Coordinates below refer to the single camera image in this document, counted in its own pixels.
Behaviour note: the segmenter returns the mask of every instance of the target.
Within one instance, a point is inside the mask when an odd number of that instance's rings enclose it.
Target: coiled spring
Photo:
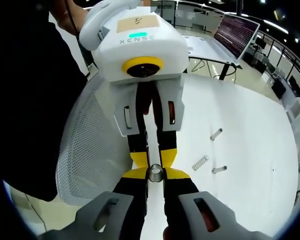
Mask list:
[[[199,168],[201,168],[207,161],[209,160],[209,157],[205,155],[202,157],[199,161],[196,162],[195,165],[192,166],[192,169],[197,171]]]
[[[152,164],[148,174],[149,180],[153,183],[160,183],[164,179],[164,170],[159,164]]]

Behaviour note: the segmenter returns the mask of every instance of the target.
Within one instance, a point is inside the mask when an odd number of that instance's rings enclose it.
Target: black cable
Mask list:
[[[225,77],[230,76],[232,74],[235,74],[237,72],[237,68],[234,69],[234,71],[232,73],[226,74]]]
[[[44,220],[40,217],[39,213],[37,212],[37,210],[35,209],[35,207],[32,205],[32,203],[30,202],[27,194],[24,194],[25,195],[25,198],[27,199],[28,203],[30,204],[31,208],[33,209],[33,211],[36,213],[36,215],[39,217],[39,219],[42,221],[43,223],[43,226],[44,226],[44,230],[47,232],[47,227],[46,227],[46,224],[44,222]]]
[[[208,69],[209,69],[209,73],[210,73],[210,78],[212,78],[212,74],[211,74],[211,71],[210,71],[210,67],[209,67],[209,63],[208,63],[208,60],[206,61],[206,65],[208,66]]]
[[[74,29],[74,31],[75,31],[76,39],[79,40],[79,34],[80,34],[80,33],[79,33],[79,31],[78,31],[78,29],[77,29],[77,26],[76,26],[76,24],[75,24],[75,21],[74,21],[74,19],[73,19],[73,17],[72,17],[72,14],[71,14],[71,11],[70,11],[70,7],[69,7],[69,4],[68,4],[68,0],[64,0],[64,2],[65,2],[66,10],[68,11],[68,15],[69,15],[71,24],[72,24],[73,29]]]
[[[99,71],[99,68],[98,68],[97,64],[95,63],[95,60],[93,59],[93,56],[92,56],[91,51],[86,50],[86,49],[81,45],[81,43],[80,43],[80,39],[79,39],[80,32],[78,31],[77,26],[76,26],[75,21],[74,21],[74,18],[72,17],[72,14],[71,14],[71,11],[70,11],[70,7],[69,7],[69,4],[68,4],[68,0],[64,0],[64,2],[65,2],[65,7],[66,7],[66,10],[67,10],[67,12],[68,12],[68,15],[69,15],[69,18],[70,18],[72,27],[73,27],[73,29],[74,29],[74,31],[75,31],[75,38],[76,38],[76,40],[77,40],[77,42],[78,42],[78,44],[79,44],[79,48],[80,48],[80,51],[81,51],[81,53],[82,53],[82,56],[83,56],[83,60],[84,60],[84,62],[85,62],[85,65],[88,67],[87,61],[86,61],[86,59],[85,59],[85,54],[84,54],[84,52],[90,53],[90,55],[91,55],[91,57],[92,57],[92,64],[93,64],[93,65],[96,67],[96,69]]]
[[[202,68],[204,68],[206,66],[205,62],[203,60],[200,60],[197,65],[194,66],[194,68],[192,68],[191,72],[194,73]]]

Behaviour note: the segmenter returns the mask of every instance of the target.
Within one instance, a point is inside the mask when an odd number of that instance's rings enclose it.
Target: office chair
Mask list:
[[[82,206],[112,191],[132,168],[128,140],[114,119],[109,83],[97,76],[76,101],[62,136],[56,183],[68,205]]]

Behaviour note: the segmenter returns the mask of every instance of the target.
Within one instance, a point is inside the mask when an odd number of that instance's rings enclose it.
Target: yellow camera ring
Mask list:
[[[147,78],[155,75],[164,67],[164,61],[153,56],[140,56],[126,61],[122,70],[135,78]]]

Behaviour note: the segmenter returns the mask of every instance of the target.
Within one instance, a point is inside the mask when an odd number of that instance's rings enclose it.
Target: white tabletop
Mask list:
[[[185,38],[186,43],[188,45],[190,58],[199,58],[223,64],[236,64],[236,62],[231,61],[230,57],[223,57],[226,56],[226,53],[222,52],[223,50],[221,48],[220,50],[217,50],[216,47],[213,47],[211,45],[212,38],[203,38],[198,36],[183,37]]]
[[[245,228],[273,236],[289,218],[298,186],[296,144],[284,108],[244,87],[193,74],[187,75],[182,100],[185,111],[172,167],[234,210]],[[158,163],[152,112],[145,123],[150,161]],[[223,133],[210,141],[219,128]],[[205,155],[209,160],[194,171]],[[222,166],[228,169],[211,173]],[[167,226],[162,182],[150,183],[147,206],[141,239],[162,239]]]

